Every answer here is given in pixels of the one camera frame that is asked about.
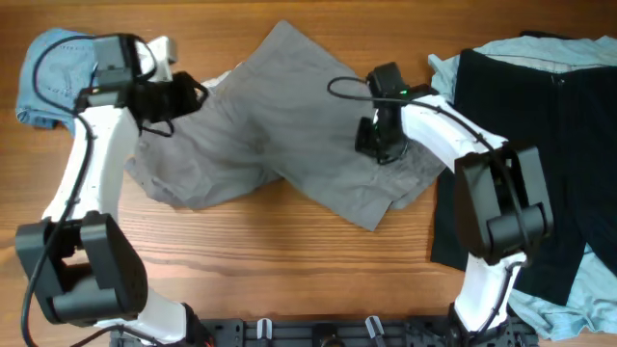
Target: light blue cloth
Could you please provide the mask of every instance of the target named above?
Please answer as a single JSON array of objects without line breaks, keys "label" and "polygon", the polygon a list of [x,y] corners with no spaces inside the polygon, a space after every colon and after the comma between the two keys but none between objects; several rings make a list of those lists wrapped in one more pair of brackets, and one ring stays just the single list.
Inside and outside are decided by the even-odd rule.
[{"label": "light blue cloth", "polygon": [[[28,48],[19,75],[19,95],[15,107],[19,121],[47,129],[61,122],[74,134],[72,116],[41,101],[32,87],[34,65],[42,51],[50,44],[74,35],[84,34],[51,29],[38,36]],[[40,65],[39,90],[52,101],[72,109],[79,91],[90,83],[94,64],[94,48],[90,40],[62,44],[50,51]]]},{"label": "light blue cloth", "polygon": [[[617,66],[617,40],[559,40],[522,37],[497,40],[474,48],[503,62],[551,72],[589,67]],[[459,56],[445,61],[428,57],[435,70],[432,87],[449,101],[454,99]],[[617,277],[606,268],[589,245],[578,267],[566,306],[561,307],[512,290],[510,307],[542,338],[562,340],[591,332],[617,334]]]}]

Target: wooden tabletop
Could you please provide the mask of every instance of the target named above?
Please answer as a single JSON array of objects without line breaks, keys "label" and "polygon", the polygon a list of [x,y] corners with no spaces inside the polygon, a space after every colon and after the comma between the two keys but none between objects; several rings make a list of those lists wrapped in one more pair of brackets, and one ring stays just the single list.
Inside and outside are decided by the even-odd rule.
[{"label": "wooden tabletop", "polygon": [[[16,346],[26,278],[14,253],[18,225],[39,220],[65,169],[71,138],[15,120],[18,73],[35,36],[52,27],[104,34],[167,35],[197,79],[245,60],[286,19],[359,75],[395,61],[410,85],[429,81],[427,56],[544,30],[575,38],[617,37],[617,2],[605,1],[184,1],[0,2],[0,345]],[[202,318],[404,317],[443,314],[463,273],[429,262],[435,186],[375,232],[355,227],[286,182],[200,211],[146,198],[128,177],[120,225],[146,264],[150,285]],[[51,326],[33,304],[42,346],[92,332]],[[94,345],[106,345],[102,337]],[[583,334],[550,346],[617,345]]]}]

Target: clothing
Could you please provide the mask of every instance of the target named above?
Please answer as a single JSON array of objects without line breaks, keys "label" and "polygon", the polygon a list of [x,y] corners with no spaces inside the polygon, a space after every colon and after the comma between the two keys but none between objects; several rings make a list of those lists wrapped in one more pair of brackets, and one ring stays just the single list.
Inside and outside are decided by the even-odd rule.
[{"label": "clothing", "polygon": [[[19,121],[46,129],[61,122],[74,134],[72,116],[41,101],[34,93],[32,76],[34,64],[43,50],[58,40],[75,35],[85,34],[55,28],[42,33],[30,44],[19,74],[19,95],[15,107]],[[52,101],[72,109],[79,92],[88,87],[94,65],[94,48],[90,40],[64,43],[50,51],[40,64],[39,90]]]},{"label": "clothing", "polygon": [[[414,200],[443,164],[419,144],[386,166],[356,153],[360,118],[374,110],[370,102],[330,95],[326,86],[337,76],[354,72],[279,22],[214,88],[202,110],[174,120],[172,138],[143,134],[126,168],[149,197],[190,208],[233,199],[281,176],[373,230],[394,201]],[[369,95],[364,84],[337,87]]]}]

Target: black pants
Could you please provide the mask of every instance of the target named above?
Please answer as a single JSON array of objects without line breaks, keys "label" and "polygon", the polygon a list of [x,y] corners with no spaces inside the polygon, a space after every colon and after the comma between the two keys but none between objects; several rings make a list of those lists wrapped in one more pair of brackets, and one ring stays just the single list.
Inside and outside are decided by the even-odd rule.
[{"label": "black pants", "polygon": [[[540,151],[554,232],[515,288],[565,305],[585,242],[617,274],[617,67],[550,73],[465,50],[455,92],[454,107],[465,117]],[[468,253],[454,230],[453,190],[446,171],[431,260],[464,270]]]}]

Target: pile of clothes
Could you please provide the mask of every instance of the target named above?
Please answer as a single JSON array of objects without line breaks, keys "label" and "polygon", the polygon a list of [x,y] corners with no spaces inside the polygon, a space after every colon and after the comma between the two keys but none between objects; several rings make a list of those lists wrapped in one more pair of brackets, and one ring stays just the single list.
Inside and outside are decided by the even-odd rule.
[{"label": "pile of clothes", "polygon": [[[70,115],[32,91],[33,63],[51,42],[75,35],[52,29],[30,46],[21,70],[17,118],[38,127]],[[479,126],[535,144],[555,219],[533,265],[522,270],[510,306],[544,338],[617,333],[617,40],[568,40],[527,33],[441,61],[432,87]],[[72,108],[95,66],[92,43],[68,42],[40,68],[39,87]],[[454,232],[453,174],[412,142],[381,166],[354,151],[370,102],[331,96],[334,77],[355,76],[289,23],[279,22],[245,62],[204,82],[198,112],[174,120],[171,138],[143,133],[126,170],[152,199],[204,208],[284,178],[342,218],[373,230],[390,208],[414,201],[439,176],[434,262],[465,269],[468,253]],[[363,84],[341,93],[369,96]],[[154,129],[167,131],[167,124]]]}]

